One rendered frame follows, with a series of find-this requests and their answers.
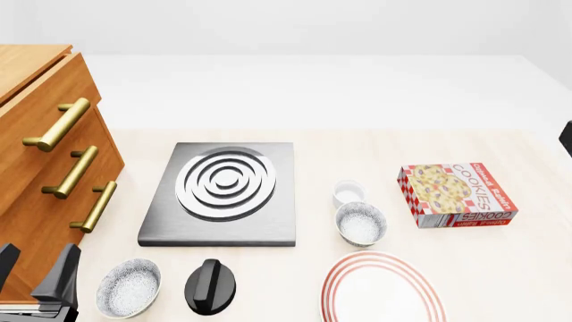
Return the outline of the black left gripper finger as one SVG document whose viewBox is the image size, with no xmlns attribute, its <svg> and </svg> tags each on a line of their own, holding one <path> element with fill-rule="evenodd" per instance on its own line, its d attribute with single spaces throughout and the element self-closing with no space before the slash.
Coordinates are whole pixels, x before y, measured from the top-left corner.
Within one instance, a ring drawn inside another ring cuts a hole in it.
<svg viewBox="0 0 572 322">
<path fill-rule="evenodd" d="M 60 302 L 70 308 L 78 308 L 77 273 L 81 250 L 68 243 L 44 280 L 31 296 L 40 302 Z"/>
<path fill-rule="evenodd" d="M 21 251 L 12 243 L 6 243 L 0 248 L 0 292 L 20 254 Z"/>
</svg>

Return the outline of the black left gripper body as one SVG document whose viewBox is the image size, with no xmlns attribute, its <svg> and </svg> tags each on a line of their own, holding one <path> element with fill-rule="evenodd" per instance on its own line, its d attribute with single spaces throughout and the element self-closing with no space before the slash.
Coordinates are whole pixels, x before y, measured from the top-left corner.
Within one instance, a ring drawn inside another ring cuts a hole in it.
<svg viewBox="0 0 572 322">
<path fill-rule="evenodd" d="M 77 303 L 0 301 L 0 322 L 75 322 Z"/>
</svg>

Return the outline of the patterned black white bowl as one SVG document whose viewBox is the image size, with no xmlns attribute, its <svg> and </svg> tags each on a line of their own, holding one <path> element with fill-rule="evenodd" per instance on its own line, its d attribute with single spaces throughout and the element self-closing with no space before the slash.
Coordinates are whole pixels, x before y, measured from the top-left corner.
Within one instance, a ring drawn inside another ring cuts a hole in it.
<svg viewBox="0 0 572 322">
<path fill-rule="evenodd" d="M 133 318 L 155 302 L 162 282 L 159 267 L 150 259 L 135 258 L 110 270 L 96 291 L 96 305 L 106 318 Z"/>
<path fill-rule="evenodd" d="M 344 241 L 365 248 L 379 242 L 387 232 L 387 219 L 375 206 L 353 201 L 340 206 L 335 214 L 336 228 Z"/>
</svg>

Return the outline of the flat stove plate with rings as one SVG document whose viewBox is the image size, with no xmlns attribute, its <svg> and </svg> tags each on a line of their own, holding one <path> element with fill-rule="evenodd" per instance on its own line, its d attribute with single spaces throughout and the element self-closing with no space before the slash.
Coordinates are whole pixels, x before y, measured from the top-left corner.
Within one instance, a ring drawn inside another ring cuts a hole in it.
<svg viewBox="0 0 572 322">
<path fill-rule="evenodd" d="M 295 246 L 293 144 L 175 144 L 138 244 Z"/>
</svg>

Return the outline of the small white ramekin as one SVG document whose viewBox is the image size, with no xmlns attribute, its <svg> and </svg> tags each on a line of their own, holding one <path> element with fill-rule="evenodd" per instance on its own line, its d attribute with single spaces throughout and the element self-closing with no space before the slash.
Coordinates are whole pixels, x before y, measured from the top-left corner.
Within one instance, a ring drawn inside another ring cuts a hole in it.
<svg viewBox="0 0 572 322">
<path fill-rule="evenodd" d="M 344 180 L 334 185 L 332 193 L 332 203 L 335 208 L 340 208 L 346 203 L 364 202 L 366 200 L 366 190 L 358 182 Z"/>
</svg>

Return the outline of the white plate with red rings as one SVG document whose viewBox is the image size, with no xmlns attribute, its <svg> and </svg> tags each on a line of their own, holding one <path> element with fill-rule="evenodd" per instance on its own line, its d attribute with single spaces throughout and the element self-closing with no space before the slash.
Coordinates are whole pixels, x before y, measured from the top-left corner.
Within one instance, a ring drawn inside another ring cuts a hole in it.
<svg viewBox="0 0 572 322">
<path fill-rule="evenodd" d="M 328 270 L 319 293 L 323 322 L 449 322 L 427 278 L 404 259 L 354 251 Z"/>
</svg>

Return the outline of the medium wooden drawer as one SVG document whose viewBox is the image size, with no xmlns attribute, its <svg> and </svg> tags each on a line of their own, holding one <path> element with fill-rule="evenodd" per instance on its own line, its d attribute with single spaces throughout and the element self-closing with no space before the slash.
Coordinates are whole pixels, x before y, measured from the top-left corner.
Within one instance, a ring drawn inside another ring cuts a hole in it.
<svg viewBox="0 0 572 322">
<path fill-rule="evenodd" d="M 43 194 L 42 187 L 60 184 L 77 158 L 72 151 L 98 147 L 98 154 L 67 199 Z M 39 273 L 48 270 L 66 243 L 83 237 L 70 222 L 80 222 L 93 207 L 98 193 L 92 187 L 117 179 L 124 162 L 99 111 L 90 108 L 53 149 L 53 157 L 17 200 L 0 215 L 0 245 L 13 243 L 21 250 L 19 270 Z"/>
</svg>

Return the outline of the small wooden drawer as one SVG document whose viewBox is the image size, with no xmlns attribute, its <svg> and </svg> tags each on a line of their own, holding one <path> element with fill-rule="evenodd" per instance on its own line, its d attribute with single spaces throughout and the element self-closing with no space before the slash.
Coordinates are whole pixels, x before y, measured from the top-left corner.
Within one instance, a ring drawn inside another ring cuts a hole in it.
<svg viewBox="0 0 572 322">
<path fill-rule="evenodd" d="M 42 187 L 61 184 L 78 162 L 73 151 L 98 152 L 66 199 L 45 194 Z M 0 301 L 28 301 L 67 243 L 80 243 L 84 233 L 69 226 L 88 216 L 98 193 L 95 186 L 115 180 L 124 163 L 109 139 L 83 139 L 60 144 L 52 152 L 33 147 L 0 174 L 0 246 L 12 243 L 21 254 L 0 292 Z"/>
</svg>

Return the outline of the round black stove knob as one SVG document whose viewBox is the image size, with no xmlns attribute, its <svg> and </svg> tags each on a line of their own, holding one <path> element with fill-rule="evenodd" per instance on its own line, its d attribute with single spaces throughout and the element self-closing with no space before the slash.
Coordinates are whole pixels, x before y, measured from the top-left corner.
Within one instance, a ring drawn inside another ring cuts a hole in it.
<svg viewBox="0 0 572 322">
<path fill-rule="evenodd" d="M 218 259 L 206 259 L 189 276 L 184 297 L 195 313 L 213 316 L 228 308 L 236 290 L 236 279 L 232 271 Z"/>
</svg>

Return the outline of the large wooden drawer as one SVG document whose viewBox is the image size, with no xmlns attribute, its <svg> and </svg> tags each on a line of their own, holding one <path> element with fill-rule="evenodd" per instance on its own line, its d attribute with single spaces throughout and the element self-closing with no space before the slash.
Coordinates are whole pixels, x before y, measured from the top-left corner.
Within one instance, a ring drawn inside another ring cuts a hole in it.
<svg viewBox="0 0 572 322">
<path fill-rule="evenodd" d="M 101 100 L 83 56 L 75 53 L 0 108 L 0 215 L 54 154 L 26 147 L 22 139 L 43 136 L 63 115 L 57 107 L 79 98 L 86 98 L 93 106 Z"/>
</svg>

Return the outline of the wooden cabinet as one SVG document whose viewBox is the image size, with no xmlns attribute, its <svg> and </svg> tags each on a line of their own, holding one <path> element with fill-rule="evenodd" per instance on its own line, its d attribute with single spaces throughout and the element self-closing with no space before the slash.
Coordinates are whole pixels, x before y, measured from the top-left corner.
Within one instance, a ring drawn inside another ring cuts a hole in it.
<svg viewBox="0 0 572 322">
<path fill-rule="evenodd" d="M 0 45 L 0 108 L 71 54 L 68 45 Z"/>
</svg>

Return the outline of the red cookies box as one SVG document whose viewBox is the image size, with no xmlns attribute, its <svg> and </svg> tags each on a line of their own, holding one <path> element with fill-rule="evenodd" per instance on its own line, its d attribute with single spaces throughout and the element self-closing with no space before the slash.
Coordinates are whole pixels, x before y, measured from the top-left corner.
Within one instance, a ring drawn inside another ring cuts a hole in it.
<svg viewBox="0 0 572 322">
<path fill-rule="evenodd" d="M 508 225 L 518 212 L 481 163 L 404 165 L 397 182 L 422 229 Z"/>
</svg>

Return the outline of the black angular block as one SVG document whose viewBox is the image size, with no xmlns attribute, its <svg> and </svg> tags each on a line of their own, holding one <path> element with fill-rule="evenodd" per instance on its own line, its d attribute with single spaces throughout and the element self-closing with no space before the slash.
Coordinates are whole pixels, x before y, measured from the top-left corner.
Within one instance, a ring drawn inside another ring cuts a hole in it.
<svg viewBox="0 0 572 322">
<path fill-rule="evenodd" d="M 572 157 L 572 120 L 568 121 L 559 136 L 562 147 Z"/>
</svg>

